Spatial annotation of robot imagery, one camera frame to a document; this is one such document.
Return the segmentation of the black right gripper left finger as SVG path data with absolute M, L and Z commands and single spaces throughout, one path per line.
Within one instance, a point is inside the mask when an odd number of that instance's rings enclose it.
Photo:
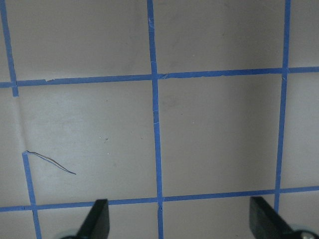
M 77 239 L 107 239 L 110 232 L 109 205 L 107 199 L 96 200 L 82 226 Z

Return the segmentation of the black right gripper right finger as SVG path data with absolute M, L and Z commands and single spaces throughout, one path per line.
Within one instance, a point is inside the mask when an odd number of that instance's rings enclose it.
M 255 239 L 292 239 L 294 230 L 263 197 L 250 197 L 249 228 Z

